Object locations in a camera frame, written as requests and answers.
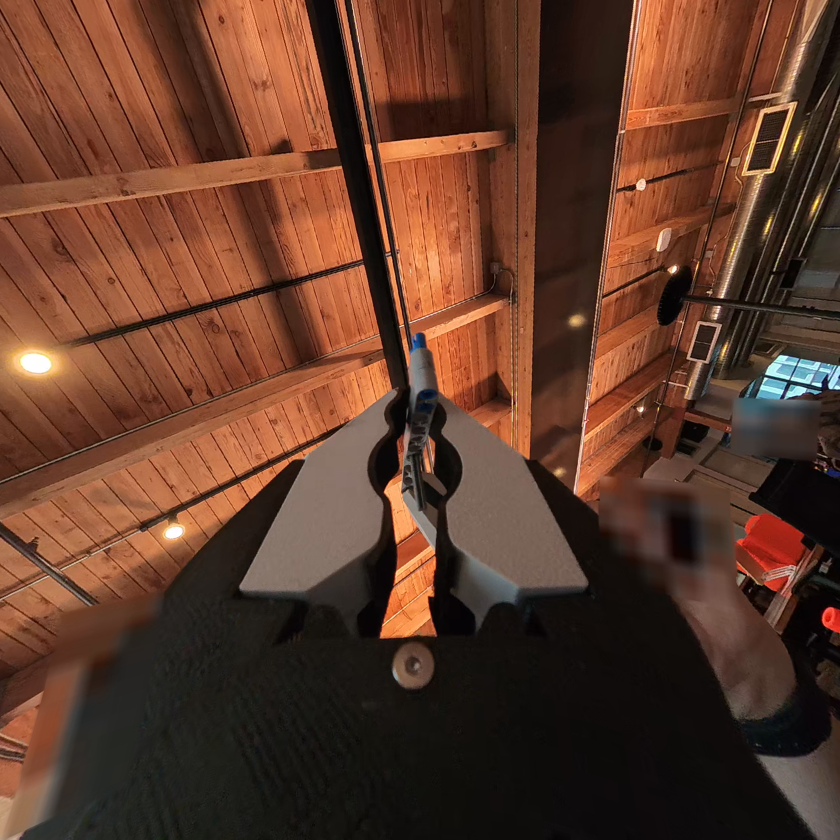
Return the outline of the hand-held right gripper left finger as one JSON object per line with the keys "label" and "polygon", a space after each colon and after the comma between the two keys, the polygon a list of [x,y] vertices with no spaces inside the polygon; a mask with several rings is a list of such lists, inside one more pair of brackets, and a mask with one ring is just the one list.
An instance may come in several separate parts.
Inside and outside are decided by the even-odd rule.
{"label": "hand-held right gripper left finger", "polygon": [[243,595],[328,606],[378,635],[396,574],[392,504],[407,390],[395,389],[304,459],[240,584]]}

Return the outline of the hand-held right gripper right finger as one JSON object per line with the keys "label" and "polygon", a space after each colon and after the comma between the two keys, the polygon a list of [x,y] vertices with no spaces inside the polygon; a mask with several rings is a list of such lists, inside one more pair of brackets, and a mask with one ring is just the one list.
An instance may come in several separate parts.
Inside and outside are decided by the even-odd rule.
{"label": "hand-held right gripper right finger", "polygon": [[429,610],[437,635],[473,635],[491,610],[589,586],[528,461],[445,397],[430,427],[425,537],[436,570]]}

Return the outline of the grey beam with black pin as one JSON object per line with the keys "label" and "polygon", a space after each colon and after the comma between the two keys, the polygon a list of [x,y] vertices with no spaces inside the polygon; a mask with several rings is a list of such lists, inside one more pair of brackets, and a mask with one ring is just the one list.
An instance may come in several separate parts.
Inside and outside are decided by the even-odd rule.
{"label": "grey beam with black pin", "polygon": [[413,488],[402,489],[402,500],[413,518],[416,527],[427,541],[432,550],[437,547],[438,513],[447,491],[444,484],[434,475],[422,471],[423,480],[423,508],[419,508],[413,493]]}

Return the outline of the grey beam with blue pins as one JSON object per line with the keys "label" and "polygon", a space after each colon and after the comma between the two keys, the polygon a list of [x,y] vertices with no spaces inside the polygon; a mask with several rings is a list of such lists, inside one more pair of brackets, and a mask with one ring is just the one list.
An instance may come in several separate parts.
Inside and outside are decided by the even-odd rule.
{"label": "grey beam with blue pins", "polygon": [[413,498],[417,511],[426,507],[424,452],[438,407],[439,390],[434,356],[424,333],[412,336],[409,353],[409,394],[403,438],[402,492]]}

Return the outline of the person's left forearm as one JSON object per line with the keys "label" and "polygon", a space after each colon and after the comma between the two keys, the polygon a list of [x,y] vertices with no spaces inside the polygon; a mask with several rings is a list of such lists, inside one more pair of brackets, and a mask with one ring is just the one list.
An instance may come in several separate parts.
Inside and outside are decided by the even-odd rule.
{"label": "person's left forearm", "polygon": [[812,667],[750,604],[731,570],[678,599],[737,729],[762,759],[838,770],[838,727]]}

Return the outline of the orange plastic object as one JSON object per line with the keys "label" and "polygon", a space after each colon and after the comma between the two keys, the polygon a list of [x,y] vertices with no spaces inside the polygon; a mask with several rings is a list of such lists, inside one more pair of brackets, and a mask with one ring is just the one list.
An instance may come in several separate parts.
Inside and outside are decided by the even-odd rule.
{"label": "orange plastic object", "polygon": [[738,566],[756,581],[790,575],[806,553],[804,534],[769,513],[751,517],[735,542]]}

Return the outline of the white ceiling air vent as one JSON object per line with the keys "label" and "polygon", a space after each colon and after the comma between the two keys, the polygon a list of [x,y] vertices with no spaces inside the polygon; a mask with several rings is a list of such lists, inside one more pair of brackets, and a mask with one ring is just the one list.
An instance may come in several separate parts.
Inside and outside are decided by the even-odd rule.
{"label": "white ceiling air vent", "polygon": [[797,101],[788,101],[759,111],[752,138],[743,156],[742,177],[769,175],[775,172],[797,105]]}
{"label": "white ceiling air vent", "polygon": [[686,360],[709,364],[718,345],[722,327],[720,322],[697,321],[686,352]]}

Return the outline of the black floor lamp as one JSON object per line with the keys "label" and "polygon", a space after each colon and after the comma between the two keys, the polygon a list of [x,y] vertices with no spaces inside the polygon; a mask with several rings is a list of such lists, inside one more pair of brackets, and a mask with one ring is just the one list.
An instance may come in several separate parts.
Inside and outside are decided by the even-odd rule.
{"label": "black floor lamp", "polygon": [[692,270],[687,266],[678,267],[676,271],[670,273],[657,305],[656,318],[660,326],[668,326],[675,322],[678,315],[688,306],[757,312],[832,322],[839,321],[839,311],[836,310],[690,295],[693,282]]}

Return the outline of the glass window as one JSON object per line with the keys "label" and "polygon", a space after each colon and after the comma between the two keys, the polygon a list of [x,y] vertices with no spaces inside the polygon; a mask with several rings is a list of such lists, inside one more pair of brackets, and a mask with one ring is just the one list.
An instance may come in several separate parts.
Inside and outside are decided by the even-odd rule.
{"label": "glass window", "polygon": [[780,355],[760,378],[757,398],[784,400],[838,390],[839,364]]}

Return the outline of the black ceiling panel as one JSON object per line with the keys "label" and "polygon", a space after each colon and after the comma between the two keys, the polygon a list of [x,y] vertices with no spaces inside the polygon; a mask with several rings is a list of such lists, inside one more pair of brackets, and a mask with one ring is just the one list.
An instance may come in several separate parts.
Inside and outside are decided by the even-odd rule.
{"label": "black ceiling panel", "polygon": [[541,3],[530,458],[571,490],[636,26],[636,2]]}

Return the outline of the silver ventilation duct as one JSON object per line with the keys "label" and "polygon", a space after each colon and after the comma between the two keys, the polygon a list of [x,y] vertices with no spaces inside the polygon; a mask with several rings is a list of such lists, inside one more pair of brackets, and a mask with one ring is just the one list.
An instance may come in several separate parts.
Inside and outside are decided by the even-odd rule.
{"label": "silver ventilation duct", "polygon": [[838,2],[804,2],[769,106],[797,101],[774,173],[742,177],[742,193],[711,296],[776,304],[802,257],[838,166]]}

